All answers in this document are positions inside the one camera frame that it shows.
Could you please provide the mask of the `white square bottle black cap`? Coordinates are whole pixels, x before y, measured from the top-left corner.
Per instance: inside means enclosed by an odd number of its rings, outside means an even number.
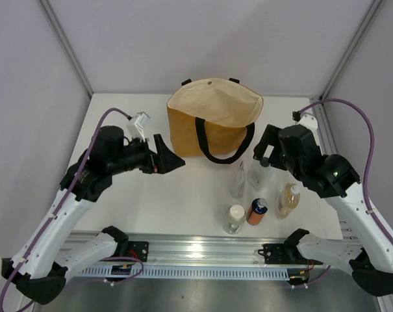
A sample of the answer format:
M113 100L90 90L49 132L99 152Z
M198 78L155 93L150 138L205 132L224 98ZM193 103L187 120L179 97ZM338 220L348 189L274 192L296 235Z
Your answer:
M247 174L247 180L257 192L261 192L266 188L272 176L271 169L269 158L253 159Z

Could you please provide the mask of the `mustard canvas tote bag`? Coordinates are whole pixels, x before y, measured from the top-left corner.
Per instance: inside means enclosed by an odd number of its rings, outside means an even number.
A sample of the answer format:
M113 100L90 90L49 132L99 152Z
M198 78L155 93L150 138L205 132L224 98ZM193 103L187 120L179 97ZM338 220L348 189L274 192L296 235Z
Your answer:
M263 106L263 97L238 79L182 82L166 104L174 152L204 156L215 164L235 163L254 138Z

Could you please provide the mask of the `clear grey tube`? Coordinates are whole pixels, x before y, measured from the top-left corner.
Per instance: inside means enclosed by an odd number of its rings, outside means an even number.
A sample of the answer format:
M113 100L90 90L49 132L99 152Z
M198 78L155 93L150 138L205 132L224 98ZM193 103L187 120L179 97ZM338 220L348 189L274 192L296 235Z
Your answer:
M241 198L244 195L245 184L246 178L244 162L241 161L236 171L235 178L231 187L231 196L235 199Z

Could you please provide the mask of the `clear yellow liquid bottle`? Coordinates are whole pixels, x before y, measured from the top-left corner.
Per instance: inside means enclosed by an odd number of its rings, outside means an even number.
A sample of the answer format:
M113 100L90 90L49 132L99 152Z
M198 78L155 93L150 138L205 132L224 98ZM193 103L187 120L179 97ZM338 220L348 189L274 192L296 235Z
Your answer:
M278 218L286 218L299 204L300 188L295 183L287 183L276 199Z

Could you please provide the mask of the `blue orange pump bottle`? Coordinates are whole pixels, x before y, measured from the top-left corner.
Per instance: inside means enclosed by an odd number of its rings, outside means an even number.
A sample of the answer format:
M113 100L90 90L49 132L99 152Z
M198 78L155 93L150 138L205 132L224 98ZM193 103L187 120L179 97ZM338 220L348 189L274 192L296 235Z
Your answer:
M257 226L268 211L268 204L264 198L254 199L247 213L246 221L251 226Z

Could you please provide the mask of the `clear bottle white cap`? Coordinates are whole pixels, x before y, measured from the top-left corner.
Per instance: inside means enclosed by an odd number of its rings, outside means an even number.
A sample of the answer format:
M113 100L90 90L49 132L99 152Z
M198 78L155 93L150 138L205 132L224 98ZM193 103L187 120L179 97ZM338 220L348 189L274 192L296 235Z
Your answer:
M226 212L224 230L228 234L236 234L245 221L245 209L241 205L232 205Z

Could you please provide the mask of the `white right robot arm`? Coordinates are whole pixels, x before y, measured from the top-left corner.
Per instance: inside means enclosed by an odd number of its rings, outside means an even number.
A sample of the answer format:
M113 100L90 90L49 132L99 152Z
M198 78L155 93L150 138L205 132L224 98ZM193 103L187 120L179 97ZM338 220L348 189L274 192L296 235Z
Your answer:
M361 179L348 160L324 155L312 131L300 124L282 129L267 125L254 158L262 157L268 146L273 148L271 166L290 172L317 193L342 215L361 244L353 248L297 229L283 243L285 257L291 263L310 259L340 269L372 296L393 295L393 231L367 204Z

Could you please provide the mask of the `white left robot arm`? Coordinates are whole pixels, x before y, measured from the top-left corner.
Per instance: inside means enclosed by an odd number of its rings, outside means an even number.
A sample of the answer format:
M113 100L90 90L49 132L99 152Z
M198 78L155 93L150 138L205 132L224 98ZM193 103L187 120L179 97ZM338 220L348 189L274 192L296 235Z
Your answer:
M78 272L101 261L137 261L129 237L115 226L104 228L92 240L70 252L61 252L77 222L112 185L112 178L139 170L144 174L167 174L185 165L160 134L154 135L156 151L147 140L126 140L117 126L97 129L88 149L62 178L52 207L24 247L12 258L2 260L6 284L37 304L46 305Z

